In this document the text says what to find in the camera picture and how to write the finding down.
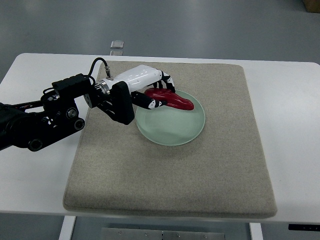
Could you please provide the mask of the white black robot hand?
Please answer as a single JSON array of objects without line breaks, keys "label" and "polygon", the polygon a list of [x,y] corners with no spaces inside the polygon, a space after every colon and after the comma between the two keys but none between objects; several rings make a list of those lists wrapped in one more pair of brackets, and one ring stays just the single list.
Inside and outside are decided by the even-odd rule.
[{"label": "white black robot hand", "polygon": [[165,100],[157,100],[151,98],[144,93],[139,92],[147,86],[153,85],[154,87],[159,84],[159,88],[162,89],[162,83],[165,83],[166,88],[175,93],[175,85],[171,76],[157,68],[153,68],[147,65],[139,65],[132,69],[129,69],[113,79],[104,78],[98,81],[99,87],[102,92],[107,94],[110,93],[115,85],[119,82],[125,82],[129,96],[131,97],[132,103],[141,108],[152,110],[167,104]]}]

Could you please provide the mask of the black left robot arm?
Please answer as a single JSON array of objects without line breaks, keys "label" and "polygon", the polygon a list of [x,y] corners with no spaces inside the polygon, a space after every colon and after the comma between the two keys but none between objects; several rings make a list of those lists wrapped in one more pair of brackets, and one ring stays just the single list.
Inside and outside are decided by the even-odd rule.
[{"label": "black left robot arm", "polygon": [[85,126],[75,99],[83,96],[90,108],[99,108],[113,121],[128,125],[135,118],[127,84],[120,81],[104,90],[82,73],[52,83],[38,101],[0,105],[0,148],[15,146],[39,151]]}]

